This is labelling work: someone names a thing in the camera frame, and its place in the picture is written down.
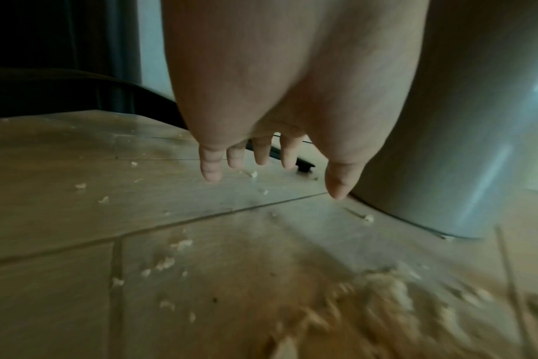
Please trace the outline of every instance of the black metal frame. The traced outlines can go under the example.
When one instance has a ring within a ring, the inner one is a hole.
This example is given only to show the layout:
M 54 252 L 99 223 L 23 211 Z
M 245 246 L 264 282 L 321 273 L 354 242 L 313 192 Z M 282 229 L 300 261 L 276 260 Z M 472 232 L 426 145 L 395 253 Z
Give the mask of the black metal frame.
M 98 109 L 134 114 L 188 129 L 175 101 L 134 83 L 68 69 L 0 69 L 0 117 Z M 248 142 L 248 150 L 253 150 Z M 281 158 L 271 146 L 270 156 Z M 301 172 L 315 165 L 297 159 Z

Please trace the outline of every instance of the grout line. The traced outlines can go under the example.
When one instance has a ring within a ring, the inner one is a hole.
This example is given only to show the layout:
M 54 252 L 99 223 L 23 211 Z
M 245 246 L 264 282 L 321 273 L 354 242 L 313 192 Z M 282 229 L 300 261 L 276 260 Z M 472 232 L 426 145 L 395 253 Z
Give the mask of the grout line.
M 123 279 L 123 242 L 120 238 L 114 240 L 111 257 L 112 278 Z M 108 332 L 108 357 L 109 359 L 121 359 L 123 350 L 123 287 L 112 288 L 109 291 L 109 332 Z
M 314 195 L 308 195 L 308 196 L 303 196 L 303 197 L 298 197 L 298 198 L 286 199 L 286 200 L 282 200 L 282 201 L 279 201 L 279 202 L 266 203 L 264 205 L 257 205 L 257 206 L 247 207 L 247 208 L 236 209 L 235 211 L 220 212 L 220 213 L 207 215 L 207 216 L 202 216 L 202 217 L 198 217 L 198 218 L 187 219 L 187 220 L 179 221 L 179 222 L 172 222 L 172 223 L 168 223 L 168 224 L 156 225 L 156 226 L 153 226 L 153 227 L 136 229 L 135 231 L 126 232 L 126 233 L 122 233 L 122 234 L 118 234 L 118 235 L 114 235 L 114 236 L 106 237 L 106 238 L 99 238 L 99 239 L 96 239 L 96 240 L 91 240 L 91 241 L 80 243 L 80 244 L 73 244 L 73 245 L 70 245 L 68 247 L 54 248 L 54 249 L 44 250 L 44 251 L 40 251 L 40 252 L 36 252 L 36 253 L 14 255 L 14 256 L 10 256 L 10 257 L 0 258 L 0 266 L 1 265 L 11 264 L 11 263 L 14 263 L 14 262 L 19 262 L 19 261 L 22 261 L 22 260 L 39 258 L 39 257 L 43 257 L 45 255 L 54 255 L 54 254 L 65 253 L 65 252 L 68 252 L 68 251 L 78 250 L 78 249 L 82 249 L 82 248 L 89 248 L 89 247 L 93 247 L 95 245 L 100 245 L 100 244 L 104 244 L 104 243 L 116 243 L 117 241 L 121 242 L 121 240 L 123 238 L 129 237 L 129 236 L 132 236 L 132 235 L 143 234 L 143 233 L 156 231 L 156 230 L 160 230 L 160 229 L 166 229 L 166 228 L 170 228 L 170 227 L 177 227 L 179 225 L 191 224 L 191 223 L 199 222 L 199 221 L 206 220 L 206 219 L 212 219 L 212 218 L 217 218 L 217 217 L 222 217 L 222 216 L 233 215 L 233 214 L 240 213 L 240 212 L 246 212 L 246 211 L 250 211 L 250 210 L 254 210 L 254 209 L 280 205 L 280 204 L 283 204 L 283 203 L 293 202 L 293 201 L 296 201 L 296 200 L 307 199 L 307 198 L 316 197 L 316 196 L 322 196 L 322 195 L 325 195 L 325 194 L 327 194 L 327 192 L 317 193 L 317 194 L 314 194 Z
M 507 244 L 505 242 L 504 232 L 500 225 L 495 226 L 495 236 L 498 241 L 498 246 L 500 248 L 501 258 L 504 264 L 505 275 L 507 278 L 507 297 L 510 301 L 510 305 L 513 307 L 517 325 L 519 327 L 521 340 L 523 342 L 523 352 L 527 359 L 538 358 L 537 350 L 535 349 L 535 344 L 529 334 L 527 329 L 527 323 L 525 322 L 523 315 L 523 298 L 517 288 L 515 276 L 513 273 L 513 267 L 511 265 L 511 260 L 507 251 Z

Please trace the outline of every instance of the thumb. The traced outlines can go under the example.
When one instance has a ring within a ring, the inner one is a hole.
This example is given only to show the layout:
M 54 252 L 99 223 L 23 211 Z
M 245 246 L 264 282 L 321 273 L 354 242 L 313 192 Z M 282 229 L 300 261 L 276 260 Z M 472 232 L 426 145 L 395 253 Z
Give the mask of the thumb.
M 343 199 L 358 183 L 367 161 L 338 163 L 330 161 L 326 167 L 326 189 L 334 199 Z

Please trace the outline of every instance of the human hand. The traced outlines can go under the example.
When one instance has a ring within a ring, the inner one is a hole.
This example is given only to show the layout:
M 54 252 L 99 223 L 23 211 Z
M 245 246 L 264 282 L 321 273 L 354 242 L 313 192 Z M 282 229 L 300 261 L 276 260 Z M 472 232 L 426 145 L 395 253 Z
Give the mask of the human hand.
M 204 178 L 268 163 L 281 133 L 292 168 L 304 135 L 344 198 L 393 128 L 417 66 L 428 1 L 163 0 L 165 52 Z

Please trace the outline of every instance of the pile of wood shavings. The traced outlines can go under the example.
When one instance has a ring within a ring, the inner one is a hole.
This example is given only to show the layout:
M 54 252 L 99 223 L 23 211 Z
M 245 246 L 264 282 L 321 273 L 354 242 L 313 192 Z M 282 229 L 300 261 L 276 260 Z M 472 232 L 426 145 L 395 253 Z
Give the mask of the pile of wood shavings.
M 304 315 L 289 326 L 279 322 L 256 357 L 497 358 L 475 348 L 456 310 L 434 298 L 433 331 L 425 333 L 405 275 L 397 270 L 370 271 L 329 289 L 324 308 L 304 308 Z

